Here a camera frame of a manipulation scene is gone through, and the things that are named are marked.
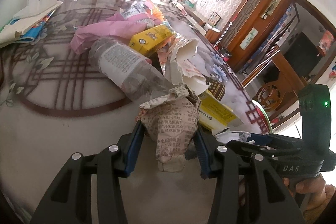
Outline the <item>right hand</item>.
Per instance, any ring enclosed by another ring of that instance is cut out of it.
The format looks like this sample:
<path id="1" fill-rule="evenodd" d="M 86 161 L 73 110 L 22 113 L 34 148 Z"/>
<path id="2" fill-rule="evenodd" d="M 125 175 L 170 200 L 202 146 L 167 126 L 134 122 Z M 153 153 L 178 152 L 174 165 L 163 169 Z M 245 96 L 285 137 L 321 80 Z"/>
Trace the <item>right hand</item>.
<path id="1" fill-rule="evenodd" d="M 303 212 L 306 223 L 335 223 L 335 186 L 326 184 L 322 174 L 299 182 L 295 191 L 297 194 L 310 194 Z"/>

